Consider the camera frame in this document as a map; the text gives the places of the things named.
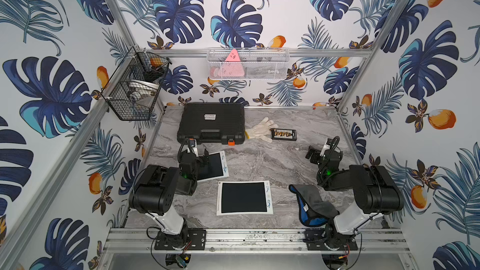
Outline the grey blue wiping cloth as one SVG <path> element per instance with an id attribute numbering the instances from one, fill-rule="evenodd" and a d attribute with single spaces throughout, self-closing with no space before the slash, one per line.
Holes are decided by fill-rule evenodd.
<path id="1" fill-rule="evenodd" d="M 323 201 L 319 189 L 314 185 L 290 184 L 288 189 L 296 195 L 299 220 L 303 226 L 318 228 L 340 214 L 331 202 Z"/>

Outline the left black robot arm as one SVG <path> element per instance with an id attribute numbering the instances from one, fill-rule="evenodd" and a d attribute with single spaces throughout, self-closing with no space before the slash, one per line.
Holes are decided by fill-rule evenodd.
<path id="1" fill-rule="evenodd" d="M 175 195 L 191 196 L 195 193 L 199 174 L 209 163 L 209 152 L 196 153 L 196 141 L 185 139 L 177 152 L 177 167 L 150 164 L 140 171 L 132 184 L 129 206 L 147 215 L 157 224 L 158 232 L 147 229 L 152 239 L 152 250 L 202 250 L 205 231 L 191 229 L 173 207 Z"/>

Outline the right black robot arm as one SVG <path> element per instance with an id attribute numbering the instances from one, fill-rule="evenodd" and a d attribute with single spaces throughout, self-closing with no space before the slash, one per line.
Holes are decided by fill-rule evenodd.
<path id="1" fill-rule="evenodd" d="M 401 211 L 404 201 L 389 172 L 380 165 L 351 165 L 340 169 L 343 152 L 339 137 L 328 139 L 322 149 L 310 146 L 306 159 L 317 166 L 317 185 L 291 186 L 299 205 L 299 220 L 319 233 L 307 234 L 310 250 L 358 250 L 360 229 L 384 215 Z M 343 212 L 321 199 L 319 190 L 352 191 L 353 203 Z"/>

